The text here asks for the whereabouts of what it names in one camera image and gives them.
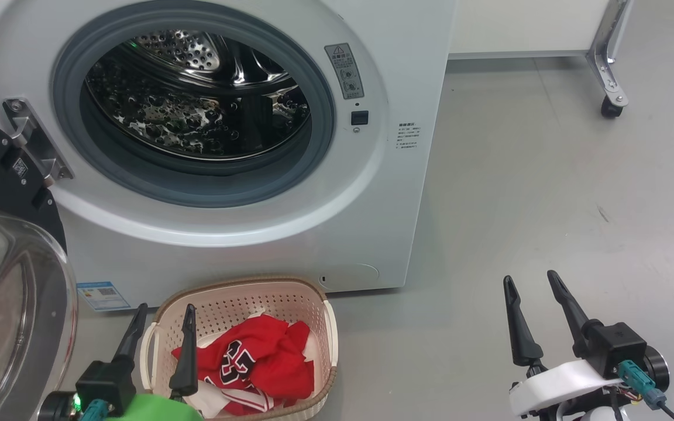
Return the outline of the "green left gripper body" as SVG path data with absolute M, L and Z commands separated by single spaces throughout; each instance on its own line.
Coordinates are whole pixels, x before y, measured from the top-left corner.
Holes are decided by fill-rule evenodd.
M 105 420 L 204 420 L 201 412 L 183 396 L 136 394 L 124 405 L 123 413 L 110 413 Z

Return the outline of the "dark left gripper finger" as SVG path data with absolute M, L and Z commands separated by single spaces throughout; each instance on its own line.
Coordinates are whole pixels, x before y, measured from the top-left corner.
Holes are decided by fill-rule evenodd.
M 129 327 L 124 333 L 118 349 L 112 358 L 112 364 L 125 365 L 129 362 L 134 362 L 136 348 L 145 332 L 147 312 L 147 303 L 142 303 L 138 306 L 133 319 L 129 322 Z
M 170 399 L 177 402 L 198 392 L 196 308 L 192 304 L 185 309 L 182 333 L 184 340 L 177 357 L 176 371 L 169 382 Z

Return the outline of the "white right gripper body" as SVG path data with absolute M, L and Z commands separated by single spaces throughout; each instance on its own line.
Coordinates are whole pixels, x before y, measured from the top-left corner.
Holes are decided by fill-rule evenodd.
M 514 365 L 533 368 L 535 373 L 509 389 L 509 407 L 519 417 L 544 415 L 562 420 L 569 409 L 585 403 L 591 392 L 620 383 L 597 371 L 586 360 L 563 363 L 543 370 L 538 358 L 514 358 Z

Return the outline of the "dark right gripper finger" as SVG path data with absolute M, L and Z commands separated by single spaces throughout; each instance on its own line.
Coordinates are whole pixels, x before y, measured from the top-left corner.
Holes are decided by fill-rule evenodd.
M 513 363 L 517 366 L 540 366 L 544 353 L 522 314 L 521 296 L 510 275 L 504 277 L 503 288 Z
M 570 293 L 569 288 L 565 285 L 558 272 L 555 270 L 548 270 L 546 272 L 548 282 L 557 303 L 563 309 L 565 319 L 569 325 L 570 335 L 573 339 L 572 351 L 577 358 L 588 358 L 589 345 L 586 336 L 583 334 L 582 327 L 588 322 L 589 318 L 578 304 L 577 299 Z

